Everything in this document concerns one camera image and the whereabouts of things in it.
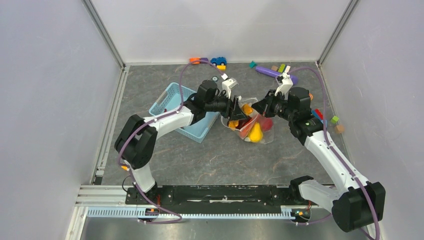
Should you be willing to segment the red toy tomato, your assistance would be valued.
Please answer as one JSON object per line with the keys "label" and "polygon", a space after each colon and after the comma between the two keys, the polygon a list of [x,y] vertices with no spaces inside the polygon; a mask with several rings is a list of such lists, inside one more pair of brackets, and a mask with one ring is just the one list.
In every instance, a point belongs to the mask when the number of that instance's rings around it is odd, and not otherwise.
{"label": "red toy tomato", "polygon": [[259,123],[260,129],[261,129],[262,132],[270,131],[271,128],[273,127],[272,118],[260,116],[258,118],[257,122]]}

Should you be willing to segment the clear polka dot zip bag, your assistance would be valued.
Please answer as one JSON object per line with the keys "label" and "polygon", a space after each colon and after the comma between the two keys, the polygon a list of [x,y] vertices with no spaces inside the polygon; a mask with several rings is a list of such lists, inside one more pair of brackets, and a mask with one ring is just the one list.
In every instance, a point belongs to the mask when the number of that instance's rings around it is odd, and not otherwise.
{"label": "clear polka dot zip bag", "polygon": [[[239,105],[240,105],[240,107],[242,106],[242,105],[244,105],[244,104],[249,104],[251,107],[252,107],[252,105],[254,104],[254,103],[257,103],[258,102],[258,99],[257,98],[242,98],[241,99],[241,101],[239,101]],[[258,118],[260,117],[260,116],[263,116],[263,115],[261,115],[260,113],[258,113],[256,110],[254,110],[253,109],[253,114],[252,114],[252,116],[251,116],[251,120],[249,121],[249,123],[247,123],[247,124],[251,124],[252,125],[252,127],[253,127],[253,125],[255,124],[255,123],[258,123]],[[238,137],[239,137],[239,132],[240,132],[240,130],[239,129],[235,129],[235,130],[232,130],[232,129],[230,129],[228,126],[227,126],[227,121],[228,121],[229,119],[227,119],[227,118],[224,118],[224,117],[220,117],[220,121],[221,121],[221,123],[222,123],[222,125],[224,126],[224,127],[226,127],[227,129],[229,129],[229,130],[231,130],[231,131],[233,131]],[[266,144],[269,144],[269,143],[271,143],[271,142],[273,142],[274,141],[274,138],[275,138],[275,131],[274,131],[274,122],[273,122],[273,127],[271,128],[271,130],[269,130],[269,131],[267,131],[267,132],[263,132],[263,139],[260,141],[260,142],[252,142],[252,143],[256,143],[256,144],[263,144],[263,145],[266,145]],[[242,138],[240,138],[241,140],[243,140],[243,141],[245,141],[245,142],[250,142],[250,140],[249,140],[249,138],[248,138],[248,136],[246,137],[246,138],[244,138],[244,139],[242,139]]]}

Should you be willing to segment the yellow toy pear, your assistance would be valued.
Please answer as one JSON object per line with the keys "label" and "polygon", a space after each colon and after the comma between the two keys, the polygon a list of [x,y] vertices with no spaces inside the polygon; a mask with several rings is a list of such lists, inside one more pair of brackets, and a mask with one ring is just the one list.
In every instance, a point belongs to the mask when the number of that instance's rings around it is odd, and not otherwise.
{"label": "yellow toy pear", "polygon": [[263,139],[261,125],[258,122],[253,125],[247,137],[252,143],[258,143]]}

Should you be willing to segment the orange toy carrot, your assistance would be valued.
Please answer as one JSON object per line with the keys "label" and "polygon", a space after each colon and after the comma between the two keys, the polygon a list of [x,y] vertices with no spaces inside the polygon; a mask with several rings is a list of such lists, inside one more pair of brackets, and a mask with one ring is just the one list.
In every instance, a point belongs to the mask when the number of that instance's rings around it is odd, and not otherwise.
{"label": "orange toy carrot", "polygon": [[251,131],[252,125],[251,124],[245,124],[240,130],[239,130],[239,137],[241,139],[244,139],[248,136],[249,132]]}

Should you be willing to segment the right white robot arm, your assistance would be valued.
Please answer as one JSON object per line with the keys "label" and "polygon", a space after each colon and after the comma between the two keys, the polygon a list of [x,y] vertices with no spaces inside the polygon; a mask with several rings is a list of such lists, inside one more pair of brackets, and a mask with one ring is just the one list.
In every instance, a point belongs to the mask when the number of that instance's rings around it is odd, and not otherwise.
{"label": "right white robot arm", "polygon": [[313,115],[309,91],[294,87],[283,95],[270,90],[252,108],[263,117],[286,120],[291,134],[315,156],[334,184],[330,188],[311,176],[298,177],[290,182],[289,199],[295,204],[311,201],[319,205],[346,233],[373,224],[379,240],[386,190],[380,182],[370,182],[339,150],[323,121]]}

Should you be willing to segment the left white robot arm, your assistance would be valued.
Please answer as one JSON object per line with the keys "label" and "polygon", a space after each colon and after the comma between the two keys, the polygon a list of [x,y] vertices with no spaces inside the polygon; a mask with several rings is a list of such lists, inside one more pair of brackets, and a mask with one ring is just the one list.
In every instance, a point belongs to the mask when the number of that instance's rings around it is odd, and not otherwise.
{"label": "left white robot arm", "polygon": [[236,85],[237,81],[229,78],[222,82],[219,91],[216,82],[205,80],[180,106],[145,118],[135,114],[127,120],[114,148],[118,151],[119,165],[127,168],[138,188],[137,196],[145,204],[151,204],[157,198],[156,181],[149,166],[157,139],[196,124],[209,112],[220,113],[230,121],[247,119],[248,115],[239,104],[241,97],[231,96]]}

